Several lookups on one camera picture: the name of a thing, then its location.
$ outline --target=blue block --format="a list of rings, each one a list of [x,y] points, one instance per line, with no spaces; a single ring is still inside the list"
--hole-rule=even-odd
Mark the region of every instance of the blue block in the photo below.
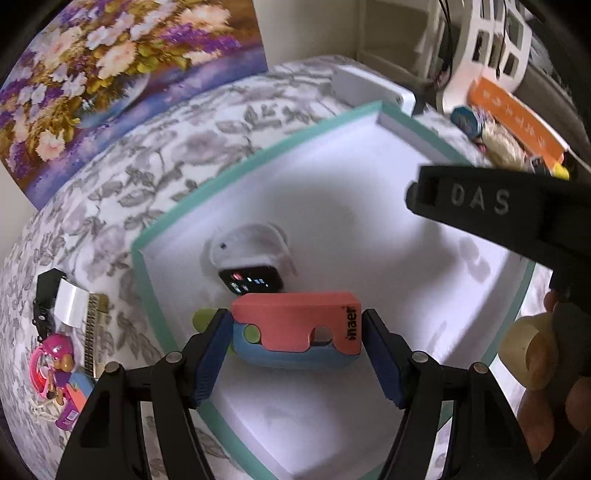
[[[291,370],[331,370],[346,367],[359,358],[345,355],[332,345],[311,346],[305,352],[273,352],[260,343],[248,343],[244,338],[247,325],[234,322],[232,346],[244,361],[269,368]]]

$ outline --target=vase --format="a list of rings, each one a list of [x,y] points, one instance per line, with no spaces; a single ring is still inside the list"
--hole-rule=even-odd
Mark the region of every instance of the vase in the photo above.
[[[82,130],[92,129],[113,120],[135,102],[135,100],[142,94],[149,81],[149,73],[133,76],[120,75],[113,81],[109,88],[121,90],[123,95],[113,100],[105,110],[97,110],[95,108],[96,93],[91,97],[82,100],[82,104],[74,112],[74,117],[80,119],[80,123],[76,125],[76,128]]]

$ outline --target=screw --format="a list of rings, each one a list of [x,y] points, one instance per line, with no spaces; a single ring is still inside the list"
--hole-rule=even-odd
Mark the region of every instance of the screw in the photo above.
[[[183,354],[181,352],[170,352],[166,356],[166,361],[169,364],[177,364],[183,359]]]
[[[109,362],[105,365],[105,372],[108,374],[114,374],[120,366],[121,364],[119,362]]]
[[[488,367],[485,364],[483,364],[482,362],[477,362],[474,364],[474,371],[477,374],[487,374]]]
[[[429,356],[425,352],[413,352],[413,360],[418,364],[425,364],[429,360]]]

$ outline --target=teal tray border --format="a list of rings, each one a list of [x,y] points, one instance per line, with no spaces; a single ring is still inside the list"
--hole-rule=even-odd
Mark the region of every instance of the teal tray border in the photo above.
[[[154,330],[154,335],[156,336],[156,339],[158,340],[160,347],[164,352],[181,350],[181,348],[179,345],[177,345],[173,334],[166,326],[164,313],[160,309],[160,305],[158,304],[158,300],[156,299],[154,289],[150,282],[150,277],[144,262],[144,257],[141,253],[142,249],[144,249],[157,236],[175,224],[181,217],[192,211],[195,207],[216,193],[225,189],[231,183],[240,179],[242,176],[248,174],[260,166],[265,165],[266,163],[269,163],[280,155],[283,155],[285,152],[307,141],[310,141],[315,137],[319,137],[326,132],[358,120],[364,116],[374,115],[380,112],[388,115],[392,119],[396,120],[399,124],[412,130],[415,134],[421,137],[425,142],[429,143],[432,147],[437,149],[452,162],[459,165],[471,165],[471,163],[451,145],[444,142],[434,132],[424,127],[416,120],[402,113],[397,106],[387,102],[374,102],[352,109],[349,112],[345,112],[335,118],[324,120],[313,127],[297,132],[285,140],[279,142],[278,144],[273,145],[272,147],[258,151],[254,155],[248,157],[245,161],[220,173],[216,178],[205,182],[191,195],[179,202],[179,204],[173,207],[169,212],[158,218],[150,228],[146,229],[142,234],[140,234],[140,236],[132,245],[132,257],[134,260],[135,277],[139,295],[141,297],[144,309],[147,312],[152,329]],[[503,324],[501,325],[499,332],[496,334],[495,338],[491,342],[491,345],[481,359],[481,361],[487,365],[490,365],[494,360],[498,350],[499,342],[517,317],[519,309],[521,308],[521,304],[523,303],[525,293],[527,292],[527,288],[530,284],[534,267],[535,263],[528,261],[523,279],[521,280],[513,302],[507,311],[507,315],[503,320]],[[204,402],[199,407],[199,414],[213,434],[221,442],[222,446],[238,463],[238,465],[244,468],[246,473],[248,473],[255,480],[276,479],[276,477],[250,452],[250,450],[246,448],[246,446],[232,431],[232,429],[228,426],[226,421],[210,401]],[[443,426],[451,417],[452,407],[450,404],[445,404],[441,409],[439,427],[441,428],[441,426]],[[359,480],[377,479],[381,468],[382,466],[378,465],[375,469],[368,472]]]

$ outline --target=human hand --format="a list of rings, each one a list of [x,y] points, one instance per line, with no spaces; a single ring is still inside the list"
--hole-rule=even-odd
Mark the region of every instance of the human hand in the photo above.
[[[548,312],[554,310],[557,300],[555,291],[546,294],[544,307]],[[568,421],[577,431],[583,433],[591,427],[591,377],[580,377],[575,382],[566,398],[564,409]],[[526,390],[519,404],[517,421],[531,456],[537,462],[554,437],[554,415],[544,390]]]

